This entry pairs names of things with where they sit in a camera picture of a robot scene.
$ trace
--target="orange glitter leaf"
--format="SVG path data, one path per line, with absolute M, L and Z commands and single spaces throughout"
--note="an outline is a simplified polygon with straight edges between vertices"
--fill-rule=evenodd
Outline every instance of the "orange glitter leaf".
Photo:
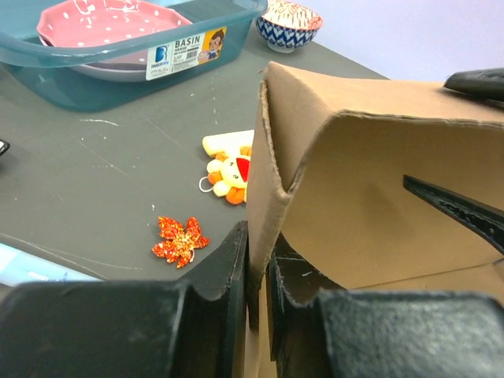
M 205 248 L 210 243 L 210 239 L 203 237 L 199 222 L 194 217 L 187 220 L 186 231 L 180 222 L 171 218 L 159 217 L 158 223 L 161 229 L 159 235 L 167 240 L 156 244 L 152 252 L 159 258 L 165 258 L 169 264 L 178 261 L 178 269 L 193 262 L 195 249 Z

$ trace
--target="blue and white bowl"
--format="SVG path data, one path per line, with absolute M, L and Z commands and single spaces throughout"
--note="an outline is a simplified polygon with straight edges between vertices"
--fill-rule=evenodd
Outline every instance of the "blue and white bowl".
M 269 0 L 268 11 L 255 24 L 271 50 L 289 54 L 315 37 L 322 17 L 294 2 Z

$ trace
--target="gray table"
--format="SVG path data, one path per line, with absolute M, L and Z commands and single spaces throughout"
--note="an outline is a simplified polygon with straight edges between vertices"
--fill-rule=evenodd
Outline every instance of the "gray table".
M 381 77 L 316 43 L 273 53 L 255 27 L 230 65 L 103 113 L 56 108 L 0 70 L 0 137 L 12 145 L 0 158 L 0 243 L 107 280 L 183 275 L 244 218 L 244 207 L 198 189 L 209 161 L 201 143 L 254 127 L 260 70 L 271 60 Z M 177 270 L 150 252 L 158 216 L 196 216 L 212 243 Z

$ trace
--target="lavender wall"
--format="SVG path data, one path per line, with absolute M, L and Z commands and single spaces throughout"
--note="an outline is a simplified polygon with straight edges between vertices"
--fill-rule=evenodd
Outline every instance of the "lavender wall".
M 293 0 L 317 11 L 315 41 L 397 80 L 504 67 L 504 0 Z

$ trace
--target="cardboard box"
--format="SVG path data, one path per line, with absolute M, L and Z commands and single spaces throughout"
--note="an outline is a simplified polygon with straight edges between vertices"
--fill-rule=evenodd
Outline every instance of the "cardboard box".
M 252 150 L 246 376 L 276 376 L 259 292 L 280 232 L 348 289 L 476 290 L 504 302 L 502 255 L 402 187 L 406 174 L 504 209 L 498 106 L 442 83 L 270 63 Z

